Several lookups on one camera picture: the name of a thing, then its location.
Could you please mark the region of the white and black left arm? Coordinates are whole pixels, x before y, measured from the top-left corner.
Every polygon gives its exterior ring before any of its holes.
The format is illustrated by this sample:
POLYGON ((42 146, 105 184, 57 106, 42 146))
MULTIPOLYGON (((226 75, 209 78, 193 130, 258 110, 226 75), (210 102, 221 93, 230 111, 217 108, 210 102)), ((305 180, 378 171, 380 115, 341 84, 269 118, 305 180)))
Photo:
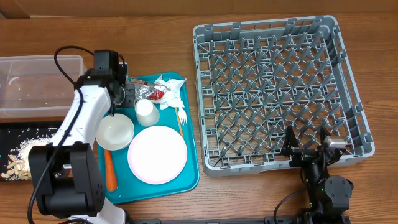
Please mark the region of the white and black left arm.
POLYGON ((91 53, 94 67, 73 85, 73 103, 56 134, 44 146, 29 153, 34 191, 27 208, 33 223, 33 207, 42 215, 63 223, 133 223, 129 212, 105 196, 105 184, 93 154, 93 143, 106 113, 114 114, 115 100, 125 87, 127 65, 113 50, 91 53))

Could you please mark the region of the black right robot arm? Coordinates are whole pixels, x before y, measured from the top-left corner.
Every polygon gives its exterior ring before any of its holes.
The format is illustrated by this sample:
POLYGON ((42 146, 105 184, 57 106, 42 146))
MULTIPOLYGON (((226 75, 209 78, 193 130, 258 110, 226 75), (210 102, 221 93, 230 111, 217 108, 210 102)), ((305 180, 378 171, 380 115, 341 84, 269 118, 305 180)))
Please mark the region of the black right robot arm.
POLYGON ((324 127, 316 149, 300 148, 292 127, 288 126, 281 154, 291 158, 289 166, 300 168, 310 202, 309 208, 301 209, 290 219, 291 223, 349 223, 344 212, 349 209, 354 185, 328 172, 328 166, 338 162, 345 151, 346 141, 333 137, 324 127))

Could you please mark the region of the rice and peanut scraps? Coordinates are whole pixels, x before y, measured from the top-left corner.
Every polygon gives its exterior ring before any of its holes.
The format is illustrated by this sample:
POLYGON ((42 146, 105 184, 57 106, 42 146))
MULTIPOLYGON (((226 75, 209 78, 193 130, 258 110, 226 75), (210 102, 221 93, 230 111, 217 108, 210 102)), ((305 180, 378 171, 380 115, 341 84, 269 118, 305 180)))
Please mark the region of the rice and peanut scraps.
POLYGON ((44 146, 50 138, 25 139, 11 153, 7 155, 5 171, 1 172, 1 180, 30 180, 32 178, 29 168, 29 153, 34 146, 44 146))

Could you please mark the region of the orange carrot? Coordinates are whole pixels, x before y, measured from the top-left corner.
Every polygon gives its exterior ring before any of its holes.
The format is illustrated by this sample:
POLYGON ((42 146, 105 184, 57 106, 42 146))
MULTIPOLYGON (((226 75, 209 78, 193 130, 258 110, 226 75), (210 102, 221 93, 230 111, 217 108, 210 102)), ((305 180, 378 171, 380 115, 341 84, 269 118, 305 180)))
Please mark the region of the orange carrot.
POLYGON ((106 187, 109 192, 114 192, 118 187, 118 183, 114 170, 114 164, 111 152, 107 149, 104 150, 104 158, 105 158, 106 187))

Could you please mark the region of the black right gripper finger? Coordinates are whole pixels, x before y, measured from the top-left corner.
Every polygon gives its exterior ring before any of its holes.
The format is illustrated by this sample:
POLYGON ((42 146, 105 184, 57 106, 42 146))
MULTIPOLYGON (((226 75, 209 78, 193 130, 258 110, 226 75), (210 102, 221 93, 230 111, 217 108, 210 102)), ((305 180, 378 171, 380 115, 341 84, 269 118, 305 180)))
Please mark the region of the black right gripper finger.
POLYGON ((320 128, 320 141, 322 146, 330 145, 330 133, 324 126, 320 128))
POLYGON ((280 151, 281 156, 292 156, 299 150, 299 144, 293 128, 288 126, 285 130, 285 140, 280 151))

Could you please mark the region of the white bowl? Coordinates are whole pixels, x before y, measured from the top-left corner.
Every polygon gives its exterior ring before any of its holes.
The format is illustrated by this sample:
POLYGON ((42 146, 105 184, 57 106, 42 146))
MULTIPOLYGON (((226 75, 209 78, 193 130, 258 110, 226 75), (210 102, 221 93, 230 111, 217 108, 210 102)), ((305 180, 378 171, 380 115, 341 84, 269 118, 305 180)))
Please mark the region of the white bowl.
POLYGON ((134 137, 134 124, 124 114, 115 113, 105 116, 96 134, 97 143, 109 151, 124 149, 134 137))

